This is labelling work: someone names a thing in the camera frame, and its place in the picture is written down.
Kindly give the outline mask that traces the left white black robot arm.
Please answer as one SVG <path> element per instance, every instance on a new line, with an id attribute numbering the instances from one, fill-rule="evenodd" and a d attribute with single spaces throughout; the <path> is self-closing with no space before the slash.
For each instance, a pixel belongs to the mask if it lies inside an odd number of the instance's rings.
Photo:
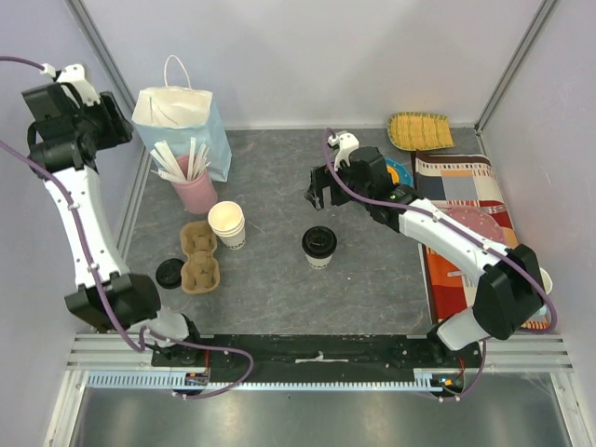
<path id="1" fill-rule="evenodd" d="M 67 309 L 98 332 L 150 333 L 157 349 L 172 346 L 182 365 L 197 365 L 205 350 L 196 327 L 163 308 L 150 277 L 129 270 L 104 214 L 96 154 L 132 138 L 114 95 L 66 81 L 22 97 L 34 118 L 27 160 L 59 211 L 74 261 L 76 290 L 64 299 Z"/>

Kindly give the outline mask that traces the light blue paper bag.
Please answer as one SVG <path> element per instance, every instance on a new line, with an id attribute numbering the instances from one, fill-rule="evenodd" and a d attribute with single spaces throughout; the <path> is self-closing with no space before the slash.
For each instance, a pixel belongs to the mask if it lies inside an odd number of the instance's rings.
<path id="1" fill-rule="evenodd" d="M 191 140 L 207 149 L 210 178 L 225 183 L 232 161 L 232 151 L 213 93 L 192 88 L 190 78 L 181 86 L 171 84 L 168 65 L 163 70 L 164 85 L 139 92 L 132 123 L 146 149 L 166 142 L 175 156 L 190 153 Z"/>

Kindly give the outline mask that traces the black plastic cup lid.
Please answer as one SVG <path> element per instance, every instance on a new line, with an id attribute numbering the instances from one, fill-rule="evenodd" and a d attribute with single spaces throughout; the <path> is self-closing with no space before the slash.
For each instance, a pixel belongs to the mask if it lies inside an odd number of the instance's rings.
<path id="1" fill-rule="evenodd" d="M 324 259 L 334 254 L 337 247 L 337 236 L 327 226 L 313 226 L 303 234 L 302 247 L 306 255 Z"/>

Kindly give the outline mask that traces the stack of white paper cups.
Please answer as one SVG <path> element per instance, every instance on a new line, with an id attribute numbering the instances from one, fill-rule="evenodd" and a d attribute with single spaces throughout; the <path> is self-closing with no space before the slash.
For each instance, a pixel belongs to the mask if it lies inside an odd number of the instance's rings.
<path id="1" fill-rule="evenodd" d="M 245 217 L 242 208 L 233 201 L 214 205 L 208 223 L 215 235 L 231 250 L 239 250 L 246 243 Z"/>

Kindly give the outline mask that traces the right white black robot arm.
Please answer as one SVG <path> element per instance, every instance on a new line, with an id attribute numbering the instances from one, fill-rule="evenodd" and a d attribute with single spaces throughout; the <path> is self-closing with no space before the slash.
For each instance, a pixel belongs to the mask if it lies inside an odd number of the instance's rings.
<path id="1" fill-rule="evenodd" d="M 355 149 L 347 160 L 334 162 L 326 143 L 323 155 L 325 163 L 312 169 L 305 193 L 315 209 L 324 208 L 325 189 L 334 206 L 359 203 L 375 221 L 432 249 L 475 283 L 472 306 L 441 322 L 427 342 L 433 364 L 448 366 L 460 349 L 487 338 L 507 340 L 547 303 L 537 256 L 529 247 L 510 248 L 484 237 L 412 187 L 393 183 L 375 147 Z"/>

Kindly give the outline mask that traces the brown cardboard cup carrier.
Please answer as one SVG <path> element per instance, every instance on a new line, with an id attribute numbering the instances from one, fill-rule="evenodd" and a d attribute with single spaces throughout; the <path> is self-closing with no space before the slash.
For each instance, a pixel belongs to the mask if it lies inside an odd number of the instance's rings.
<path id="1" fill-rule="evenodd" d="M 180 231 L 183 254 L 182 290 L 191 295 L 214 291 L 221 281 L 220 266 L 214 253 L 218 239 L 207 221 L 187 223 Z"/>

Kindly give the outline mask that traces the single white paper cup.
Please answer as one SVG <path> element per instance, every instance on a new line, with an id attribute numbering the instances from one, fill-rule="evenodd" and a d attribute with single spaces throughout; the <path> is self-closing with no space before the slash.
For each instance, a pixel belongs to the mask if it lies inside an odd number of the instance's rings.
<path id="1" fill-rule="evenodd" d="M 305 258 L 311 268 L 320 270 L 326 268 L 331 262 L 333 250 L 305 251 Z"/>

